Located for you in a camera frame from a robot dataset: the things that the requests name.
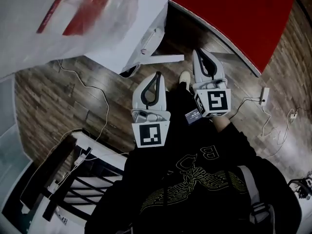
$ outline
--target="power cord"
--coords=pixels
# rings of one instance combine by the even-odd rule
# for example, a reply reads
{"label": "power cord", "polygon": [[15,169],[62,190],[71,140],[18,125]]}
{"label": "power cord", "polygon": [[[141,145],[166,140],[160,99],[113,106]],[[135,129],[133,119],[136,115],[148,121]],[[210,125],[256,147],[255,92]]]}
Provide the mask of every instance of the power cord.
{"label": "power cord", "polygon": [[[106,95],[105,95],[104,91],[103,91],[102,89],[98,88],[98,87],[86,86],[86,85],[83,83],[83,81],[81,80],[79,74],[78,74],[76,71],[74,71],[74,70],[64,69],[63,66],[62,66],[62,63],[60,62],[60,60],[58,60],[58,64],[59,64],[59,67],[60,67],[63,71],[75,73],[76,76],[77,76],[77,78],[78,78],[78,80],[80,81],[80,83],[81,83],[85,88],[96,88],[96,89],[98,89],[98,90],[100,90],[100,91],[102,92],[103,97],[104,97],[104,100],[105,100],[105,102],[106,102],[106,104],[107,104],[107,112],[106,112],[106,122],[105,122],[104,126],[102,127],[102,129],[101,129],[101,131],[100,131],[100,133],[99,133],[97,139],[95,140],[95,142],[97,142],[97,140],[98,140],[98,139],[100,138],[100,136],[102,135],[103,129],[107,126],[107,123],[108,123],[108,114],[109,114],[110,106],[109,106],[109,103],[108,103],[108,101],[107,101]],[[57,144],[56,146],[54,146],[54,147],[50,150],[49,154],[51,153],[51,151],[52,151],[55,147],[57,147],[57,146],[60,144],[60,142],[61,142],[62,138],[64,137],[64,135],[61,137],[61,139],[59,140],[58,144]],[[68,178],[68,176],[69,176],[74,170],[76,170],[76,169],[86,160],[87,156],[91,153],[92,149],[93,149],[93,148],[91,148],[91,150],[89,151],[89,153],[85,156],[85,158],[84,158],[78,165],[76,165],[69,173],[67,173],[67,174],[64,176],[64,178],[58,183],[58,187],[56,188],[56,190],[54,191],[54,193],[55,193],[55,192],[61,187],[61,185],[66,181],[66,179]]]}
{"label": "power cord", "polygon": [[277,150],[277,152],[276,152],[275,154],[270,155],[270,156],[267,156],[267,157],[265,157],[265,158],[270,158],[270,157],[275,156],[275,155],[279,152],[279,150],[281,150],[281,148],[283,147],[283,144],[285,143],[285,141],[286,141],[286,139],[287,139],[287,137],[288,137],[289,127],[290,127],[290,125],[293,123],[293,119],[290,119],[290,120],[288,121],[288,117],[289,117],[289,115],[290,115],[291,112],[295,113],[295,110],[294,110],[293,108],[291,108],[291,109],[289,110],[288,114],[286,115],[287,127],[286,127],[286,131],[285,131],[285,134],[284,134],[284,137],[283,137],[283,141],[282,141],[281,143],[278,143],[278,140],[279,140],[279,136],[280,136],[281,131],[279,131],[279,133],[278,133],[277,145],[281,145],[280,148]]}
{"label": "power cord", "polygon": [[38,166],[38,168],[36,169],[36,171],[34,172],[34,174],[39,170],[39,168],[44,164],[44,162],[48,159],[48,157],[50,156],[50,154],[52,153],[52,151],[61,143],[61,141],[63,140],[63,137],[66,135],[66,134],[68,134],[68,133],[71,133],[71,132],[73,132],[73,131],[77,131],[77,130],[82,130],[81,128],[75,128],[75,129],[72,129],[72,130],[69,130],[68,132],[66,132],[66,133],[64,133],[63,135],[62,135],[62,137],[59,139],[59,141],[58,141],[58,143],[54,146],[54,147],[52,147],[51,149],[50,149],[50,151],[49,151],[49,153],[47,154],[47,156],[45,157],[45,159],[44,159],[44,161]]}
{"label": "power cord", "polygon": [[256,101],[256,102],[260,102],[260,100],[254,100],[254,99],[245,99],[241,104],[240,104],[240,106],[238,107],[238,109],[237,109],[237,111],[236,111],[236,113],[232,116],[232,117],[230,117],[229,119],[232,119],[235,115],[237,115],[237,113],[238,113],[238,111],[239,111],[239,109],[240,109],[240,107],[246,102],[246,101]]}
{"label": "power cord", "polygon": [[[245,99],[245,100],[243,100],[243,102],[242,102],[242,103],[240,104],[240,106],[238,107],[237,112],[236,112],[232,117],[230,117],[229,119],[232,119],[235,115],[237,115],[237,113],[238,113],[240,107],[241,107],[246,101],[257,101],[257,102],[259,102],[260,100],[253,100],[253,99]],[[285,143],[285,141],[286,141],[286,139],[287,139],[287,136],[288,136],[288,133],[289,133],[290,125],[293,123],[293,119],[288,120],[289,115],[290,115],[291,112],[293,112],[293,113],[295,114],[296,112],[298,112],[298,110],[299,110],[300,108],[301,108],[301,107],[298,107],[298,108],[296,109],[296,111],[295,111],[293,108],[291,108],[291,109],[289,110],[288,114],[286,115],[287,127],[286,127],[286,131],[285,131],[285,134],[284,134],[284,137],[283,137],[283,140],[282,140],[281,143],[278,143],[278,142],[279,142],[279,136],[280,136],[280,134],[281,134],[281,131],[279,131],[278,136],[277,136],[277,145],[278,145],[278,146],[281,145],[281,146],[280,146],[280,148],[277,150],[277,152],[276,152],[275,154],[273,154],[273,155],[271,155],[271,156],[267,156],[266,158],[270,158],[270,157],[275,156],[275,155],[281,150],[281,148],[283,147],[283,144]],[[269,135],[273,132],[273,130],[276,130],[276,127],[274,127],[267,135],[264,134],[264,128],[265,128],[265,127],[267,126],[267,124],[269,123],[269,121],[270,121],[272,115],[270,115],[268,112],[266,112],[266,111],[264,110],[264,107],[263,107],[263,106],[262,106],[262,111],[263,111],[265,114],[267,114],[267,115],[269,116],[269,118],[267,119],[267,121],[265,122],[265,124],[264,124],[263,127],[262,127],[262,134],[261,134],[261,137],[267,137],[267,136],[269,136]]]}

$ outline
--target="floor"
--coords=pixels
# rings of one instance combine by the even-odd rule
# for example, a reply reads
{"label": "floor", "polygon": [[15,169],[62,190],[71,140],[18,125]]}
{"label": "floor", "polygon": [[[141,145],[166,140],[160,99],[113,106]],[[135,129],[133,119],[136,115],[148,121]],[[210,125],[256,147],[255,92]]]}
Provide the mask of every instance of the floor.
{"label": "floor", "polygon": [[[142,65],[129,79],[121,78],[86,57],[64,60],[63,67],[76,70],[87,85],[104,90],[110,113],[100,139],[129,152],[134,147],[130,115],[134,89],[157,70],[162,72],[166,86],[171,89],[183,70],[192,71],[192,51],[198,47],[231,53],[207,29],[169,8],[165,38],[157,53],[184,54],[184,62]],[[243,98],[258,98],[262,87],[270,87],[265,110],[272,114],[272,119],[265,134],[274,128],[272,133],[261,137],[268,115],[256,102],[248,101],[240,108],[232,119],[234,125],[248,137],[257,154],[268,157],[287,180],[304,176],[312,168],[312,29],[298,4],[294,2],[281,40],[260,78],[244,67],[224,63],[224,68],[228,87],[232,90],[229,117],[236,112]],[[84,88],[75,74],[60,70],[57,62],[16,73],[16,108],[25,151],[38,164],[71,129],[85,128],[98,136],[107,112],[102,94],[96,89]],[[285,143],[278,145],[277,141],[280,143],[284,136],[286,115],[291,108],[298,109],[298,117],[290,125]]]}

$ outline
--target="black sweatshirt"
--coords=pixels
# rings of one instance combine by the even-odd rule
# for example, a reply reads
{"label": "black sweatshirt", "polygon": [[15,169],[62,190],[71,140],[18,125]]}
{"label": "black sweatshirt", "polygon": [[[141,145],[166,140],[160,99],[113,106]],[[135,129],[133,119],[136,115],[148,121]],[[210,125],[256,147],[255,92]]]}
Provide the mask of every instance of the black sweatshirt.
{"label": "black sweatshirt", "polygon": [[169,131],[165,147],[131,151],[123,179],[106,191],[85,233],[129,226],[134,234],[258,233],[239,165],[251,170],[261,202],[274,207],[276,233],[296,233],[301,209],[280,171],[232,124],[220,133],[204,124]]}

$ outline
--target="black cable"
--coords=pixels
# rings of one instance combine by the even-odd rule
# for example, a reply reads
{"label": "black cable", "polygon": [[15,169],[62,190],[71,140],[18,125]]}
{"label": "black cable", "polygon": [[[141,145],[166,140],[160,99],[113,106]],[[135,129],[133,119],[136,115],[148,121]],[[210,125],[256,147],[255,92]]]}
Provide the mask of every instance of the black cable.
{"label": "black cable", "polygon": [[297,107],[297,108],[296,108],[296,112],[297,112],[299,109],[302,109],[303,111],[306,111],[306,112],[311,112],[311,109],[304,109],[304,108],[302,108],[302,107]]}
{"label": "black cable", "polygon": [[229,119],[232,119],[235,115],[237,115],[237,113],[238,113],[240,107],[241,107],[246,101],[248,101],[248,100],[249,100],[249,101],[257,101],[257,102],[259,102],[259,100],[254,100],[254,99],[246,99],[246,100],[244,100],[244,101],[240,104],[240,106],[238,107],[237,112],[236,112],[232,117],[230,117]]}

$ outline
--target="shoe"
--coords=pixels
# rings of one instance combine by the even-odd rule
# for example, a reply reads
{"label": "shoe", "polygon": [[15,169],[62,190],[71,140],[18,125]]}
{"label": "shoe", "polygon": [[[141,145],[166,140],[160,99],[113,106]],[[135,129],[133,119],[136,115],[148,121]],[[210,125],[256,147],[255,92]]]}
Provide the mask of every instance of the shoe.
{"label": "shoe", "polygon": [[186,90],[190,91],[191,74],[189,71],[183,71],[180,75],[179,83],[186,82]]}

